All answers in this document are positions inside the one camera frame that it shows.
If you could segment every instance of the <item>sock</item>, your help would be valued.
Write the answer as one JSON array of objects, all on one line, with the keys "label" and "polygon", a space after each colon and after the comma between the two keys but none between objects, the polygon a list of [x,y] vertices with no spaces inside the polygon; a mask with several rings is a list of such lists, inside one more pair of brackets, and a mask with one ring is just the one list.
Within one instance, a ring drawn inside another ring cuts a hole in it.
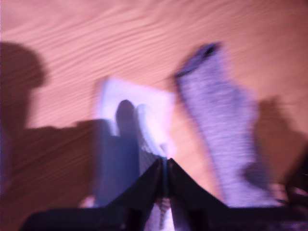
[{"label": "sock", "polygon": [[135,123],[139,144],[139,169],[142,175],[158,157],[164,160],[163,198],[155,202],[150,217],[145,225],[145,231],[172,231],[174,230],[170,201],[167,197],[167,135],[154,115],[154,111],[145,104],[139,105],[135,110]]},{"label": "sock", "polygon": [[[184,104],[195,120],[217,171],[225,203],[230,207],[276,205],[271,194],[245,178],[257,161],[253,139],[256,103],[249,93],[227,78],[219,44],[203,46],[177,73]],[[255,181],[267,185],[264,167]]]}]

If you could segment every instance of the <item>gray sock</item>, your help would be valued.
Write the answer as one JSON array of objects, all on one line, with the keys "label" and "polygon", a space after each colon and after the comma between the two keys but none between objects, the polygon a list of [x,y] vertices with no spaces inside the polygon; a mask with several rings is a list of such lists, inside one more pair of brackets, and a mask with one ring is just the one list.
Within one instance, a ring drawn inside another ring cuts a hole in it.
[{"label": "gray sock", "polygon": [[[176,81],[208,147],[225,203],[230,207],[276,205],[269,192],[245,177],[246,169],[257,161],[253,139],[257,107],[248,92],[227,78],[221,46],[203,46],[177,73]],[[264,168],[257,168],[254,175],[259,185],[268,184]]]}]

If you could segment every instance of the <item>wooden floor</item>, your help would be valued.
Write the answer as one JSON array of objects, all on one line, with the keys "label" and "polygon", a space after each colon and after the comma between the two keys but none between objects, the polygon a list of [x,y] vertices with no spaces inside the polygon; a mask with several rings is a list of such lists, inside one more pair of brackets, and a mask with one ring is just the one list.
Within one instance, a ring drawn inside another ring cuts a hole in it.
[{"label": "wooden floor", "polygon": [[[260,102],[256,131],[283,180],[308,138],[308,1],[2,1],[1,123],[13,148],[1,230],[90,193],[100,80],[118,75],[176,92],[173,74],[216,41],[229,52],[230,75]],[[170,133],[176,161],[219,197],[206,146],[179,99]]]}]

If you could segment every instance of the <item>fabric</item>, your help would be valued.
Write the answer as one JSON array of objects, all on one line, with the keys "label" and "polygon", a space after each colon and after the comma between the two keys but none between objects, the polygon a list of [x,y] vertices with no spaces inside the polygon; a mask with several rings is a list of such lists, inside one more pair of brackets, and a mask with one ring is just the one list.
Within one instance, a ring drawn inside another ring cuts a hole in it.
[{"label": "fabric", "polygon": [[151,107],[141,104],[134,114],[139,144],[140,175],[142,175],[158,157],[164,164],[164,196],[155,202],[145,231],[172,231],[174,229],[170,200],[167,192],[168,137]]},{"label": "fabric", "polygon": [[208,147],[225,203],[230,207],[276,205],[267,191],[270,178],[253,138],[256,102],[228,78],[225,68],[221,44],[202,46],[176,75],[180,95]]},{"label": "fabric", "polygon": [[140,104],[155,108],[162,127],[168,130],[174,101],[174,93],[118,77],[99,84],[94,108],[94,118],[101,124],[96,128],[95,206],[108,205],[140,176],[135,108]]}]

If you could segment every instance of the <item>blurry object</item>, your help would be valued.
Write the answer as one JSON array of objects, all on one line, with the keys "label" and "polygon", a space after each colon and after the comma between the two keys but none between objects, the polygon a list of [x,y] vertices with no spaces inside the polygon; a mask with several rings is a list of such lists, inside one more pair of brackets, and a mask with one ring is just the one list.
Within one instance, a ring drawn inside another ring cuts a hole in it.
[{"label": "blurry object", "polygon": [[139,177],[139,147],[134,110],[146,104],[168,131],[175,94],[109,77],[99,84],[94,119],[96,129],[95,206],[106,206]]},{"label": "blurry object", "polygon": [[180,95],[209,149],[226,204],[276,205],[253,135],[257,103],[228,77],[226,64],[221,44],[202,46],[176,75]]},{"label": "blurry object", "polygon": [[156,161],[163,161],[163,192],[162,198],[155,201],[149,219],[145,224],[145,231],[174,230],[170,199],[167,186],[168,135],[156,117],[155,110],[146,104],[140,104],[135,110],[137,138],[139,144],[140,175]]},{"label": "blurry object", "polygon": [[[173,159],[167,162],[169,197],[178,202],[182,231],[307,230],[305,215],[292,207],[228,208],[201,188]],[[105,208],[54,209],[30,216],[21,231],[143,231],[153,203],[163,196],[163,158],[158,158]]]}]

